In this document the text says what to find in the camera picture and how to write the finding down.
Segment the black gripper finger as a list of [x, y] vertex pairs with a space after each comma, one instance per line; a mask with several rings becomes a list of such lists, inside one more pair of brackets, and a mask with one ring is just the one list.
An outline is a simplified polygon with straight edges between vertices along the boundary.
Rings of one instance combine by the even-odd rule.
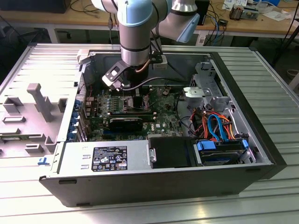
[[143, 108], [143, 92], [142, 87], [135, 89], [133, 96], [133, 107], [142, 109]]

